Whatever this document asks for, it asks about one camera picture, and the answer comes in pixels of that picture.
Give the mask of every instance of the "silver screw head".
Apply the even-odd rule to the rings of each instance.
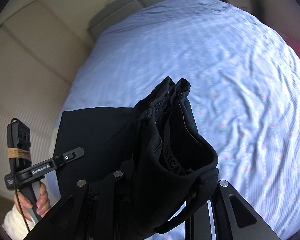
[[[222,187],[228,187],[228,185],[229,185],[228,181],[226,181],[226,180],[221,180],[221,181],[219,182],[219,184],[220,184],[220,186],[222,186]]]
[[[122,175],[123,175],[123,172],[122,172],[122,171],[115,171],[115,172],[113,173],[113,176],[115,176],[116,178],[120,178]]]
[[[79,181],[77,181],[77,186],[78,187],[83,187],[86,185],[86,181],[84,179],[80,179]]]

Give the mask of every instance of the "finger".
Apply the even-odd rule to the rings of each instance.
[[[42,182],[40,182],[40,189],[39,189],[40,195],[43,196],[47,193],[47,187]]]
[[[15,195],[13,195],[13,199],[15,201],[15,206],[16,206],[16,209],[18,210],[18,212],[21,214],[21,211],[20,211],[20,208],[19,208],[19,205],[18,205],[18,202],[17,202],[17,198]],[[22,212],[23,212],[23,215],[25,216],[26,219],[30,220],[31,221],[31,216],[30,214],[28,213],[28,210],[25,206],[21,205],[20,203],[20,206],[21,206],[21,209],[22,209]]]
[[[37,213],[38,215],[43,216],[50,208],[50,200],[48,200],[42,208],[37,209]]]
[[[20,202],[21,207],[32,208],[31,202],[21,192],[18,192],[18,198],[19,198],[19,202]],[[16,206],[17,206],[18,211],[20,212],[19,205],[18,205],[18,200],[17,200],[17,197],[16,197],[15,194],[13,195],[13,200],[14,200],[14,203],[16,204]]]
[[[48,198],[47,194],[44,196],[40,196],[37,200],[37,207],[39,209],[42,208],[47,203],[48,200],[49,200],[49,198]]]

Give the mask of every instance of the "bed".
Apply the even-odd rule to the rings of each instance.
[[[300,229],[300,59],[278,33],[220,0],[119,0],[89,31],[98,42],[62,111],[133,107],[166,76],[186,78],[219,179],[281,239]],[[55,174],[47,184],[57,199]],[[184,224],[152,239],[183,236]]]

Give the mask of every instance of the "handle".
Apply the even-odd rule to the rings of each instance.
[[[32,208],[28,209],[28,213],[34,224],[41,220],[41,216],[37,214],[37,199],[40,197],[40,181],[35,181],[32,185],[20,188],[20,192],[31,202]]]

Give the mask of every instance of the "white sleeve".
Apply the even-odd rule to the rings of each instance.
[[[31,230],[34,227],[34,223],[27,219],[26,221]],[[12,240],[23,240],[28,234],[23,218],[15,205],[12,210],[6,214],[2,226]]]

